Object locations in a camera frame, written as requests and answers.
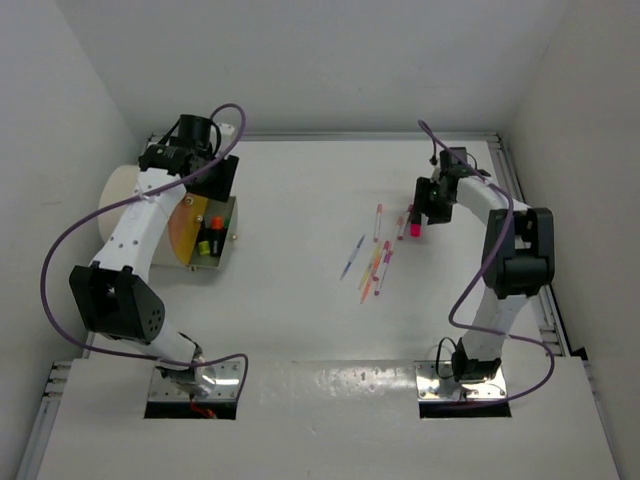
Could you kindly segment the orange highlighter black body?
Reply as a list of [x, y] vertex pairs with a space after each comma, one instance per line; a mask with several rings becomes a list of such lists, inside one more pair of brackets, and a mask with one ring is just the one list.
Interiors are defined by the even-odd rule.
[[224, 231], [225, 219], [222, 216], [214, 216], [210, 223], [209, 231], [212, 234], [220, 234]]

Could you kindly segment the cylindrical beige drawer container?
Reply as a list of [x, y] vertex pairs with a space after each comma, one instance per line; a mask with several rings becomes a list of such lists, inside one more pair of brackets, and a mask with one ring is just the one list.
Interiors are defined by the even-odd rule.
[[[99, 207], [130, 197], [143, 191], [138, 186], [137, 166], [118, 167], [103, 188]], [[185, 193], [168, 218], [159, 244], [151, 257], [151, 265], [196, 269], [221, 269], [230, 256], [232, 245], [225, 243], [237, 238], [237, 198], [226, 201], [208, 199]], [[98, 218], [101, 238], [108, 240], [125, 207], [119, 207]]]

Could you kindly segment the yellow highlighter black body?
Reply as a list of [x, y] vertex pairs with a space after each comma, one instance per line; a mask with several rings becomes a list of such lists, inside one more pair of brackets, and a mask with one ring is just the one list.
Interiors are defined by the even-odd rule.
[[211, 246], [210, 242], [207, 240], [201, 241], [198, 243], [198, 252], [200, 256], [210, 256], [211, 255]]

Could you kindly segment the purple highlighter black body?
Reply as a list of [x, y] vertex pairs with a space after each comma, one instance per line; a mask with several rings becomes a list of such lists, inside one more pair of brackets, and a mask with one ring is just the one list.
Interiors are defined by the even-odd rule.
[[223, 242], [219, 237], [212, 237], [209, 242], [211, 246], [211, 256], [219, 257], [221, 255]]

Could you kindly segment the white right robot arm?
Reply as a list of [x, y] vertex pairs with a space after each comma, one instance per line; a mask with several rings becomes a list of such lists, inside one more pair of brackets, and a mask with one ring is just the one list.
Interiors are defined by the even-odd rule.
[[485, 226], [479, 273], [474, 282], [484, 292], [473, 322], [455, 342], [453, 379], [479, 382], [495, 376], [502, 347], [528, 299], [549, 285], [555, 275], [554, 219], [547, 208], [519, 202], [469, 165], [465, 148], [442, 150], [431, 158], [431, 177], [416, 180], [410, 233], [421, 234], [422, 221], [447, 224], [453, 207], [468, 209]]

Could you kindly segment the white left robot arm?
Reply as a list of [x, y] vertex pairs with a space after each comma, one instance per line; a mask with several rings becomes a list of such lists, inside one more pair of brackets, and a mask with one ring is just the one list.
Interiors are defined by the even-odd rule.
[[87, 330], [137, 348], [182, 389], [204, 386], [202, 349], [169, 323], [149, 274], [160, 246], [181, 265], [190, 263], [201, 243], [210, 246], [209, 259], [221, 256], [230, 218], [208, 218], [206, 210], [233, 202], [239, 159], [222, 152], [232, 133], [211, 118], [183, 114], [147, 144], [130, 197], [116, 204], [120, 216], [104, 246], [69, 277]]

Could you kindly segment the peach cap white pen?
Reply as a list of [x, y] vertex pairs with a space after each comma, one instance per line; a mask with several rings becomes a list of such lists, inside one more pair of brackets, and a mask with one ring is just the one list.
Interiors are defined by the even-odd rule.
[[397, 240], [402, 240], [405, 231], [405, 219], [403, 216], [399, 216], [396, 222], [396, 233], [395, 238]]

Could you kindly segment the light pink cap pen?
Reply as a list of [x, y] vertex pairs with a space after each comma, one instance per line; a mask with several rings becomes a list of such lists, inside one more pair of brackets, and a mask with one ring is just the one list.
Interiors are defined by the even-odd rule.
[[375, 224], [374, 224], [374, 232], [373, 232], [374, 243], [378, 243], [380, 241], [382, 214], [383, 214], [383, 205], [379, 203], [376, 206]]

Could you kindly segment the pink cap white pen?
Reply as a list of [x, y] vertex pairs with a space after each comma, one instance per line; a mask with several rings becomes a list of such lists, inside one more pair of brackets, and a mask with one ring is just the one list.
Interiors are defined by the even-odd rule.
[[376, 256], [373, 260], [372, 267], [371, 267], [371, 275], [373, 277], [376, 276], [379, 265], [382, 263], [385, 255], [388, 253], [390, 244], [391, 242], [389, 240], [386, 240], [382, 245], [379, 245], [378, 248], [376, 249], [375, 251]]

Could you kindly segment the purple cap white pen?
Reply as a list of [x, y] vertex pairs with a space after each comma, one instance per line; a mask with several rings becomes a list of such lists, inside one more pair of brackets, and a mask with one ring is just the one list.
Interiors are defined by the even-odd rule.
[[388, 270], [388, 266], [389, 266], [391, 257], [392, 257], [392, 253], [388, 252], [385, 255], [384, 260], [382, 261], [382, 263], [380, 265], [380, 268], [379, 268], [379, 271], [378, 271], [378, 277], [377, 277], [377, 280], [376, 280], [376, 286], [375, 286], [375, 290], [374, 290], [374, 295], [375, 296], [379, 296], [380, 293], [381, 293], [381, 289], [382, 289], [382, 286], [383, 286], [383, 283], [384, 283], [384, 279], [385, 279], [385, 276], [386, 276], [386, 273], [387, 273], [387, 270]]

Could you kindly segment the yellow clear pen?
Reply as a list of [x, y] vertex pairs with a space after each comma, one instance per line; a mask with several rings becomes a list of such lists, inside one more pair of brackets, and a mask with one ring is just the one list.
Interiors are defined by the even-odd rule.
[[377, 246], [374, 248], [373, 253], [371, 254], [371, 257], [369, 259], [369, 262], [367, 264], [367, 267], [365, 268], [365, 271], [363, 273], [363, 276], [361, 277], [359, 286], [358, 286], [358, 290], [361, 290], [363, 288], [363, 286], [365, 285], [366, 281], [368, 280], [371, 271], [373, 269], [373, 265], [375, 263], [375, 260], [378, 258], [378, 255], [381, 252], [381, 245], [377, 244]]

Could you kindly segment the blue clear pen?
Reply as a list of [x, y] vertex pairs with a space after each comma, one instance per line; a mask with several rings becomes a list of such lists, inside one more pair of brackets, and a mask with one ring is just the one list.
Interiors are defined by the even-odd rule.
[[355, 247], [353, 248], [353, 250], [352, 250], [352, 252], [351, 252], [351, 254], [350, 254], [350, 256], [349, 256], [349, 258], [348, 258], [348, 260], [346, 262], [346, 265], [344, 266], [344, 268], [343, 268], [343, 270], [341, 272], [341, 275], [339, 277], [340, 281], [342, 281], [345, 278], [345, 276], [347, 275], [349, 269], [351, 268], [352, 264], [354, 263], [357, 255], [358, 255], [358, 253], [359, 253], [359, 251], [361, 249], [361, 246], [364, 243], [365, 238], [366, 238], [366, 235], [363, 234], [360, 237], [360, 239], [358, 240], [358, 242], [356, 243]]

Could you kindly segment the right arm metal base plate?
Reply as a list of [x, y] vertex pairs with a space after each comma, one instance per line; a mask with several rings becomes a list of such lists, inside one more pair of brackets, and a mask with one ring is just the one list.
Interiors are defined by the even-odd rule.
[[419, 361], [415, 363], [415, 377], [421, 404], [489, 402], [507, 397], [501, 368], [493, 378], [456, 381], [450, 361]]

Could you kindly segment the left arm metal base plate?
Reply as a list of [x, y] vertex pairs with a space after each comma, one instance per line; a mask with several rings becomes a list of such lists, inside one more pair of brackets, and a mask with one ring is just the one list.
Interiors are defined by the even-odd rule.
[[152, 373], [148, 400], [151, 402], [234, 401], [240, 387], [240, 363], [236, 361], [171, 370], [156, 367]]

